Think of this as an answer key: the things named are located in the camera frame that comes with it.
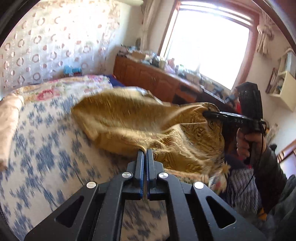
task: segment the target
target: blue object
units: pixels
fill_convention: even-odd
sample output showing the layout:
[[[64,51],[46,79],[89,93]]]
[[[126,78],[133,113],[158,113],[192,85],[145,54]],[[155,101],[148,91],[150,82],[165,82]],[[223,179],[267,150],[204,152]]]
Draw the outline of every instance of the blue object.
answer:
[[[112,74],[106,75],[110,79],[110,83],[112,84],[113,87],[119,86],[119,87],[125,87],[124,84],[119,82]]]
[[[81,68],[71,68],[70,66],[64,67],[64,76],[73,76],[76,73],[82,73]]]

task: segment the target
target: blue and white bedspread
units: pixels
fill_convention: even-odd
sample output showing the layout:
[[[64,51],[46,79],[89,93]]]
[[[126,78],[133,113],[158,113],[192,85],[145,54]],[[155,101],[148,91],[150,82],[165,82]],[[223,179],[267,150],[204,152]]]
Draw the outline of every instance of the blue and white bedspread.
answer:
[[[124,157],[98,150],[72,119],[72,94],[23,106],[8,169],[0,173],[0,202],[19,240],[87,182],[109,181],[125,170]],[[163,202],[127,201],[121,240],[163,240]]]

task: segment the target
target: floral blanket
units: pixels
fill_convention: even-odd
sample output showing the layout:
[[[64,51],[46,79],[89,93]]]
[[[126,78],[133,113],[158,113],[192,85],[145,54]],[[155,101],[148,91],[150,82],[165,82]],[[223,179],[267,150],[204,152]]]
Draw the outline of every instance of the floral blanket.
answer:
[[[9,227],[25,235],[87,182],[109,181],[131,160],[95,148],[70,108],[85,95],[112,88],[105,76],[64,78],[15,91],[24,97],[8,169],[0,173],[0,203]],[[127,201],[121,240],[168,236],[164,202]]]
[[[29,85],[14,91],[22,95],[24,102],[45,101],[58,96],[82,97],[112,88],[109,78],[104,75],[85,75],[52,80],[39,85]]]

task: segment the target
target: sleeve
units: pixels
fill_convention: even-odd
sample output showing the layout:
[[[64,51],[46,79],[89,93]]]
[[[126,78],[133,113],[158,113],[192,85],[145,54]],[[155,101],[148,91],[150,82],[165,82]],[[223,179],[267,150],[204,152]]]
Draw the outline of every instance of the sleeve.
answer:
[[[260,160],[254,165],[256,186],[261,196],[262,206],[266,213],[278,203],[287,182],[275,153],[267,147]]]

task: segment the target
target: gold patterned fabric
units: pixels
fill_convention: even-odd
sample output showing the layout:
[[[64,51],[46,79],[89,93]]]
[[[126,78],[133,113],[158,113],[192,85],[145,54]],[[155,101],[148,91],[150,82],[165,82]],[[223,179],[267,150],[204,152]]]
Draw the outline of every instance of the gold patterned fabric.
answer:
[[[208,109],[218,111],[209,103],[179,106],[150,92],[116,88],[84,98],[72,115],[98,148],[125,156],[151,148],[167,172],[207,184],[212,176],[225,179],[222,123],[208,122],[202,115]]]

